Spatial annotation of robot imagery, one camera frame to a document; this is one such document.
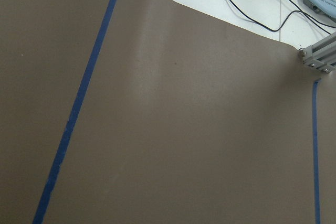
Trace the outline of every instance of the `cord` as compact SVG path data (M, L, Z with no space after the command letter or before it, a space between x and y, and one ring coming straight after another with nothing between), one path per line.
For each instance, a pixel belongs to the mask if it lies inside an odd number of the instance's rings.
M290 17L290 15L292 15L293 13L302 13L307 19L309 19L314 25L316 25L317 27L319 27L321 30L325 31L327 34L330 34L328 31L326 31L325 29L323 29L322 27L320 27L318 24L316 24L315 22L319 23L320 25L324 25L324 26L328 26L331 28L336 28L334 26L330 26L327 24L324 24L322 22L319 22L318 20L316 20L315 18L313 18L312 16L310 16L309 14L305 13L297 4L295 4L292 0L289 0L292 4L295 5L295 7L299 10L294 10L292 11L290 14L287 15L287 17L285 18L285 20L282 22L282 24L280 25L280 27L278 29L272 29L269 28L268 26L264 25L263 23L256 21L255 19L249 17L247 14L245 14L232 0L229 0L231 2L231 4L233 4L233 6L241 13L243 14L246 18L248 18L249 20L251 20L252 22L256 23L259 26L262 26L263 28L271 31L271 32L277 32L280 29L282 29L282 27L284 26L284 24L286 23L286 21L288 20L288 18Z

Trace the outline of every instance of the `white table surface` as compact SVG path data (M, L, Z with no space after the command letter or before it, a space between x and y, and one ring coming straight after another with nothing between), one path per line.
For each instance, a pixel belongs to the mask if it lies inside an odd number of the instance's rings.
M182 5L188 6L210 16L229 22L233 25L252 31L261 36L290 44L297 49L307 47L328 34L314 26L301 14L293 14L284 27L276 33L272 33L261 26L248 21L240 14L228 0L173 0ZM277 29L286 16L296 7L288 0L233 0L247 15L264 23L272 29ZM330 18L325 15L315 14L302 0L293 0L303 11L307 12L317 20L336 26ZM324 27L333 33L336 29Z

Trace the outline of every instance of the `blue tape strip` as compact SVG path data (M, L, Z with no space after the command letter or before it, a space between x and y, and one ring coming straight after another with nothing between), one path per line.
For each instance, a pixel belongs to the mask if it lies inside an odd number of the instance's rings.
M93 73L93 70L95 68L99 51L101 48L101 45L104 41L104 37L107 31L107 28L109 26L109 22L113 13L113 9L116 5L117 0L110 0L109 4L107 6L104 18L102 20L96 41L94 42L95 45L93 46L91 56L89 58L88 64L86 66L82 81L80 83L76 99L73 103L71 113L69 116L69 120L67 122L67 125L65 127L62 139L59 143L58 149L56 156L54 158L54 162L52 163L50 172L49 172L49 177L48 180L45 184L41 199L39 201L33 224L41 224L43 222L44 215L46 213L49 201L50 201L50 196L52 193L52 190L55 187L57 176L60 170L60 166L64 160L65 154L67 152L67 148L70 142L71 134L74 130L77 117L80 111L80 108L83 104L83 100L85 97L86 90L88 88L88 85L90 83L90 79Z
M321 224L320 213L320 188L319 188L319 156L318 156L318 135L317 135L317 87L321 79L313 84L312 93L312 119L313 119L313 158L314 158L314 197L315 197L315 223Z

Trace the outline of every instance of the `metal bracket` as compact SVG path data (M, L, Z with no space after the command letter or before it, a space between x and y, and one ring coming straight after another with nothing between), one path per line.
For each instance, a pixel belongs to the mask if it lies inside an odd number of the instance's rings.
M336 33L300 50L303 64L330 73L336 69Z

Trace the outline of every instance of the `black cable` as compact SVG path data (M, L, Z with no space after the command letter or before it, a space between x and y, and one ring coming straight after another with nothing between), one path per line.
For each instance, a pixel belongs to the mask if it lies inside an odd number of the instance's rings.
M262 26L263 28L271 31L271 32L277 32L280 29L282 29L282 27L284 26L284 24L286 23L286 21L288 20L288 18L290 17L290 15L292 15L293 13L302 13L307 19L309 19L314 25L316 25L317 27L319 27L321 30L325 31L326 33L330 34L328 31L326 31L325 29L323 29L322 27L320 27L318 24L316 24L313 20L315 20L317 23L324 25L324 26L328 26L331 28L336 28L334 26L330 26L327 24L324 24L322 22L319 22L318 20L316 20L315 18L313 18L312 16L310 16L309 14L305 13L297 4L295 4L292 0L289 0L292 4L294 4L299 10L294 10L292 11L290 14L287 15L287 17L285 18L285 20L282 22L282 24L280 25L280 27L278 29L271 29L268 26L264 25L263 23L256 21L255 19L249 17L247 14L245 14L232 0L229 0L231 2L231 4L233 4L233 6L241 13L243 14L246 18L248 18L249 20L251 20L252 22L256 23L259 26Z

